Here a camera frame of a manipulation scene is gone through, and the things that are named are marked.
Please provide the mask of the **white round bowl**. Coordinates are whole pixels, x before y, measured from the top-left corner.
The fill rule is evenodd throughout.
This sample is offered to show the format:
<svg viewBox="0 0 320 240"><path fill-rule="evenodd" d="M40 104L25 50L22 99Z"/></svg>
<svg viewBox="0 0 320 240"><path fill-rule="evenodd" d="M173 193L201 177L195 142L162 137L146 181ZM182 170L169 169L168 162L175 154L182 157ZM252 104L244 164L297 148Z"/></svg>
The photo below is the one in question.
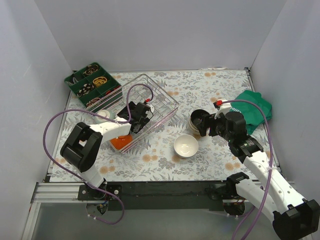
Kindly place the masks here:
<svg viewBox="0 0 320 240"><path fill-rule="evenodd" d="M173 144L174 152L183 159L193 157L199 150L198 141L191 135L178 136Z"/></svg>

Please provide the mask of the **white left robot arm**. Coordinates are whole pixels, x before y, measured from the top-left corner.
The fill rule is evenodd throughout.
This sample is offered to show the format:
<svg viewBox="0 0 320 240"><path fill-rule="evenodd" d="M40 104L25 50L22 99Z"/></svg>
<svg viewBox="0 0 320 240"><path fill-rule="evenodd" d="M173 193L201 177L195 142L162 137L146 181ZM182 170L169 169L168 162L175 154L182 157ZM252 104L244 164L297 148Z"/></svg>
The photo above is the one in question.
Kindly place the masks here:
<svg viewBox="0 0 320 240"><path fill-rule="evenodd" d="M95 166L95 161L102 143L120 139L123 147L133 142L133 134L149 123L154 108L150 99L137 104L129 102L115 119L99 124L78 123L63 144L60 155L77 169L80 177L90 184L89 194L95 200L106 196L104 178Z"/></svg>

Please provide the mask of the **orange bowl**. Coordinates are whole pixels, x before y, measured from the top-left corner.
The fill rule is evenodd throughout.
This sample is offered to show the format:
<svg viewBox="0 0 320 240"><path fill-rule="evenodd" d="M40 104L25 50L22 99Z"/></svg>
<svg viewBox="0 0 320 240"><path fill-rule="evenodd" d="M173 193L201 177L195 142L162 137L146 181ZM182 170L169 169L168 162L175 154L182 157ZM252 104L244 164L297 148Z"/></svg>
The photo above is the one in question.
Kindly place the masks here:
<svg viewBox="0 0 320 240"><path fill-rule="evenodd" d="M128 134L128 135L119 136L117 138L113 138L109 142L116 150L121 150L123 147L131 143L132 140L133 140L133 137L130 134Z"/></svg>

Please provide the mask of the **tan brown bowl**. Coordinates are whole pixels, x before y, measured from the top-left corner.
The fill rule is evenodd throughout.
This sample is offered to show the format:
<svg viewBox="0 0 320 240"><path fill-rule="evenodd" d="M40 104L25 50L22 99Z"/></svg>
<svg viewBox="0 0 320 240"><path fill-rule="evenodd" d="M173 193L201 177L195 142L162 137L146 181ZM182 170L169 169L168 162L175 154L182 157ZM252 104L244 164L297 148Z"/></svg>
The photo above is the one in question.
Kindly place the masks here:
<svg viewBox="0 0 320 240"><path fill-rule="evenodd" d="M209 113L206 110L203 109L196 109L194 110L189 117L190 124L196 128L197 124L202 122L202 118L204 115L209 115Z"/></svg>

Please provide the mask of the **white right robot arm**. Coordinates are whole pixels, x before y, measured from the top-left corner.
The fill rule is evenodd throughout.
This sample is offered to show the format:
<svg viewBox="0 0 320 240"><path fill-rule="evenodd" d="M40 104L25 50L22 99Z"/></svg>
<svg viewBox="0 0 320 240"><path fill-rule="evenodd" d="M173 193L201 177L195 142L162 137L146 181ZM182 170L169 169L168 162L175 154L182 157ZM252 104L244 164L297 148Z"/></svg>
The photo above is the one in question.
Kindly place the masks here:
<svg viewBox="0 0 320 240"><path fill-rule="evenodd" d="M271 163L258 141L247 134L246 121L239 112L204 114L193 121L200 135L220 136L263 188L243 173L227 178L226 192L232 199L240 196L250 201L271 221L281 240L299 240L318 230L320 205L297 192Z"/></svg>

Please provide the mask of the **pale green rimmed bowl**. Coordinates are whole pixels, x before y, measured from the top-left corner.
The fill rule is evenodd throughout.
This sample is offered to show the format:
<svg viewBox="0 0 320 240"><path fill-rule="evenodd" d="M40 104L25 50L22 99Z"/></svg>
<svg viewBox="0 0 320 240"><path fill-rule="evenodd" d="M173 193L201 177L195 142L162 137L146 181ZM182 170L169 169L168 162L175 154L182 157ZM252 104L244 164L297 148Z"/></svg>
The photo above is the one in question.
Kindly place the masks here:
<svg viewBox="0 0 320 240"><path fill-rule="evenodd" d="M110 119L110 120L114 120L115 119L115 114L106 110L106 109L102 109L102 110L99 110L97 112L98 116L94 116L94 122L96 124L101 124L101 123L104 123L106 122L106 118Z"/></svg>

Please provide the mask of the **beige floral bowl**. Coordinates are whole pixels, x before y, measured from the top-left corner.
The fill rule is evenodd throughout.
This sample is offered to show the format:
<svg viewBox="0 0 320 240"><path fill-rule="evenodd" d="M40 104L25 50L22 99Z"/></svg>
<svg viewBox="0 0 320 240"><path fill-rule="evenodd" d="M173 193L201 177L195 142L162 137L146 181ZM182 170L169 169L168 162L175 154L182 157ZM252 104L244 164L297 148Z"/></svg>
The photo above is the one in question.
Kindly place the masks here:
<svg viewBox="0 0 320 240"><path fill-rule="evenodd" d="M188 127L193 134L200 136L199 130L193 125L193 123L190 119L188 121Z"/></svg>

